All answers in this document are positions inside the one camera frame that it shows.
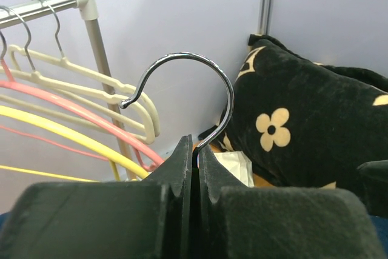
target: cushion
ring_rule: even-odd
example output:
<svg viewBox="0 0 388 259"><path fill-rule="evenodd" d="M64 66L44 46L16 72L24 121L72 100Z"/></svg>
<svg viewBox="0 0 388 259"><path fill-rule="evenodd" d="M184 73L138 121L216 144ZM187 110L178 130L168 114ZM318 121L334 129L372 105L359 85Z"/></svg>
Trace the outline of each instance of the cushion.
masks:
<svg viewBox="0 0 388 259"><path fill-rule="evenodd" d="M387 184L367 181L367 201L357 171L365 162L388 160L388 79L314 63L271 36L251 35L249 46L234 83L232 119L215 146L244 152L253 173L275 186L335 183L370 213L388 216Z"/></svg>

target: chrome hanger hook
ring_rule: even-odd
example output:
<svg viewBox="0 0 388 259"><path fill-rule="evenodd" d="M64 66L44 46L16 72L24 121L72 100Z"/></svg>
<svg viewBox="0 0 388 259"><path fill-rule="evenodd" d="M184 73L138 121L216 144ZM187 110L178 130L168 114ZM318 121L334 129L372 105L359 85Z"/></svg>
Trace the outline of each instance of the chrome hanger hook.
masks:
<svg viewBox="0 0 388 259"><path fill-rule="evenodd" d="M59 31L61 30L61 23L59 21L58 15L56 14L55 10L49 4L48 1L46 1L46 0L37 0L37 1L39 1L42 4L42 7L45 4L52 11L52 13L55 17L55 21L56 21L55 41L56 41L56 45L58 46L59 52L61 53L62 58L65 58L65 53L63 52L61 43L59 42L59 38L58 38Z"/></svg>
<svg viewBox="0 0 388 259"><path fill-rule="evenodd" d="M210 68L212 68L217 74L221 77L222 81L224 81L224 84L226 86L227 90L227 107L226 112L224 115L224 118L220 122L219 126L209 135L207 136L202 142L200 142L193 151L193 167L197 167L198 162L198 154L199 151L201 151L206 145L211 143L227 126L228 122L230 121L233 113L233 108L235 106L235 93L233 91L232 83L230 82L229 78L226 76L226 74L219 68L219 66L214 63L212 60L207 59L206 57L203 57L198 54L194 53L188 53L188 52L182 52L182 53L171 53L166 56L163 56L162 58L155 61L140 77L140 81L138 83L138 86L136 87L136 90L134 94L127 99L122 100L119 103L120 108L126 109L129 105L136 102L141 92L144 89L144 86L146 85L146 82L148 78L151 76L152 72L154 72L159 66L162 64L176 60L176 59L191 59L198 62L201 62L205 65L208 65Z"/></svg>
<svg viewBox="0 0 388 259"><path fill-rule="evenodd" d="M27 42L25 43L25 46L24 46L24 51L25 51L25 55L27 56L27 59L30 63L30 66L32 68L32 70L36 71L35 69L35 66L34 66L34 63L32 62L32 59L31 59L31 56L30 56L30 53L28 52L28 46L30 45L31 43L31 31L27 25L27 23L24 21L24 19L18 14L16 13L12 8L9 8L9 7L6 7L4 5L0 5L0 8L7 11L9 14L13 13L14 15L16 15L20 21L23 23L24 27L25 27L25 30L27 31L27 35L28 35L28 40Z"/></svg>
<svg viewBox="0 0 388 259"><path fill-rule="evenodd" d="M2 41L2 52L0 55L0 60L4 60L5 54L7 53L7 41L5 40L5 36L0 31L0 38Z"/></svg>

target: beige flower print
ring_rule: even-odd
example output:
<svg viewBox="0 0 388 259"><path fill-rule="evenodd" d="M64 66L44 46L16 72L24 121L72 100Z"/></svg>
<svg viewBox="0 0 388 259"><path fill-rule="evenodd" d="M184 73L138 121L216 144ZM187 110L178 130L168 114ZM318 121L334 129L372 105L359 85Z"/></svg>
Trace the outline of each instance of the beige flower print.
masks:
<svg viewBox="0 0 388 259"><path fill-rule="evenodd" d="M262 133L260 144L266 152L271 151L274 143L278 147L286 147L290 143L291 133L283 127L289 117L289 111L283 107L276 109L271 117L265 113L257 117L256 129Z"/></svg>
<svg viewBox="0 0 388 259"><path fill-rule="evenodd" d="M240 72L238 73L236 80L238 78L240 78L241 76L243 76L244 74L246 74L246 73L253 73L255 71L255 68L253 66L253 62L254 62L254 60L256 58L256 55L264 48L265 48L265 46L256 48L255 50L252 50L248 54L244 64L240 68ZM248 69L243 70L243 67L245 67L246 65L248 65Z"/></svg>
<svg viewBox="0 0 388 259"><path fill-rule="evenodd" d="M373 106L386 106L388 104L388 95L380 95L376 97Z"/></svg>
<svg viewBox="0 0 388 259"><path fill-rule="evenodd" d="M230 143L230 140L229 140L228 136L226 135L226 133L225 133L224 139L221 143L221 148L223 148L226 151L230 151L230 152L234 151L232 144Z"/></svg>
<svg viewBox="0 0 388 259"><path fill-rule="evenodd" d="M336 188L336 184L337 184L337 182L334 181L334 182L329 183L328 185L322 186L321 188L322 189L335 189Z"/></svg>

